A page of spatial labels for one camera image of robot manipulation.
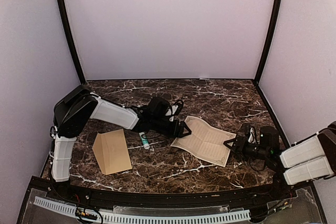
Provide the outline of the green white glue stick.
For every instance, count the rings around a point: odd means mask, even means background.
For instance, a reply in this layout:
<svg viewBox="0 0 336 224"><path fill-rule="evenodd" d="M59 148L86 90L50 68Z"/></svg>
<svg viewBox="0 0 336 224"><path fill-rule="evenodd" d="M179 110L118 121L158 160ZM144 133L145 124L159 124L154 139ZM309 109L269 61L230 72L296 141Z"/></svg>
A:
<svg viewBox="0 0 336 224"><path fill-rule="evenodd" d="M148 150L150 148L148 138L144 132L139 133L140 139L142 141L143 147L145 150Z"/></svg>

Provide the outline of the brown kraft paper envelope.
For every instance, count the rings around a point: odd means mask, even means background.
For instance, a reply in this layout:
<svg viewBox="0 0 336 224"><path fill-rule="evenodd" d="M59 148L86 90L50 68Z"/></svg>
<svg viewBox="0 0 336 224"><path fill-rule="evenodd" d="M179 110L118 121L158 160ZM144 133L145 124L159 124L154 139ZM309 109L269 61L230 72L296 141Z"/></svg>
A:
<svg viewBox="0 0 336 224"><path fill-rule="evenodd" d="M98 133L92 150L104 175L132 169L123 129Z"/></svg>

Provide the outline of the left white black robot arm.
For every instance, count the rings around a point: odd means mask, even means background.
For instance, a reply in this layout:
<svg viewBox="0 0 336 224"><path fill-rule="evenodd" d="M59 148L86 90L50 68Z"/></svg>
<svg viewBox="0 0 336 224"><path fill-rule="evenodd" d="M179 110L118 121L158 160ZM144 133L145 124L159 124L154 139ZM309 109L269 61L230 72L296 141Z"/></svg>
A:
<svg viewBox="0 0 336 224"><path fill-rule="evenodd" d="M183 138L192 131L179 115L184 102L177 100L170 104L160 97L153 97L143 106L121 106L105 100L83 85L77 86L54 107L54 124L50 128L53 139L51 148L51 177L56 181L54 193L63 201L74 197L69 180L72 149L77 137L90 119L120 126L133 132L146 134L155 131L167 137Z"/></svg>

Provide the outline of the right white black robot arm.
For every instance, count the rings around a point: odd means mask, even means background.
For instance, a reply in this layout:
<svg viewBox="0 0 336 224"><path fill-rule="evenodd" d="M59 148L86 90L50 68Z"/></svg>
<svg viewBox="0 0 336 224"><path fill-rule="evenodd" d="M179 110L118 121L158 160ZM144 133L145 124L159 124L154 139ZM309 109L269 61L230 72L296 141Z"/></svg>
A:
<svg viewBox="0 0 336 224"><path fill-rule="evenodd" d="M223 144L241 159L264 161L264 167L276 173L276 182L268 187L271 199L280 199L287 193L288 185L335 176L335 122L283 151L276 128L263 126L259 133L257 140L255 128L246 125L244 136Z"/></svg>

